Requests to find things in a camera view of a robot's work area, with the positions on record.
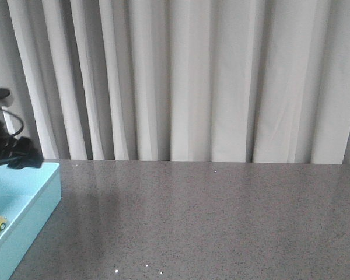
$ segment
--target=white curtain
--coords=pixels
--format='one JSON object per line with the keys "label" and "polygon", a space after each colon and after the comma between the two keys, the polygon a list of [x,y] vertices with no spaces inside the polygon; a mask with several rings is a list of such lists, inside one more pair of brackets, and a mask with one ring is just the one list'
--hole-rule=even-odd
{"label": "white curtain", "polygon": [[350,163],[350,0],[0,1],[0,86],[47,159]]}

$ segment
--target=gray countertop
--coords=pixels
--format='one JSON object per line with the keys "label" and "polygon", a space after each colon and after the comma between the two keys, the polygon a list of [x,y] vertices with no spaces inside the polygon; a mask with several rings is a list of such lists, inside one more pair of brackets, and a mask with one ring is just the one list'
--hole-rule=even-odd
{"label": "gray countertop", "polygon": [[62,160],[12,276],[350,279],[350,165]]}

